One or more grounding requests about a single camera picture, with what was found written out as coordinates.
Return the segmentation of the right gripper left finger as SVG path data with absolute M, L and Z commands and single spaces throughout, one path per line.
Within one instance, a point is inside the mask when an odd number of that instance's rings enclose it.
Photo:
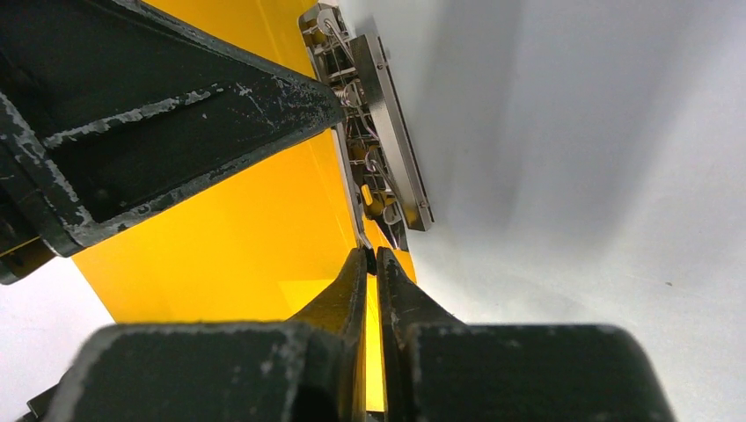
M 47 421 L 363 421 L 367 254 L 280 322 L 116 324 L 82 346 Z

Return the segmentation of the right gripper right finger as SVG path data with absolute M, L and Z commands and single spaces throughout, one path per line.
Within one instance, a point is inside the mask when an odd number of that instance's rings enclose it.
M 608 324 L 466 324 L 379 248 L 388 421 L 671 421 L 643 348 Z

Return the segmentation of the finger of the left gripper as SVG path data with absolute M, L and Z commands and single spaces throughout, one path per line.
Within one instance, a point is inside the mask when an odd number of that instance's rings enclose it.
M 331 89 L 140 1 L 1 4 L 1 281 L 344 118 Z

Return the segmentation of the metal folder clip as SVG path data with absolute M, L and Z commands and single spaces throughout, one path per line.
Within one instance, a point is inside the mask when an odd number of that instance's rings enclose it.
M 408 251 L 407 231 L 429 230 L 434 217 L 383 42 L 351 33 L 336 4 L 314 4 L 298 26 L 317 79 L 344 112 L 332 136 L 356 241 L 372 247 L 374 222 L 390 248 Z

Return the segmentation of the printed paper sheet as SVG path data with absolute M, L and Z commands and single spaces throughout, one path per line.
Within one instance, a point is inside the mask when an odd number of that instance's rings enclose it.
M 606 323 L 681 421 L 745 418 L 745 4 L 343 1 L 379 33 L 468 323 Z

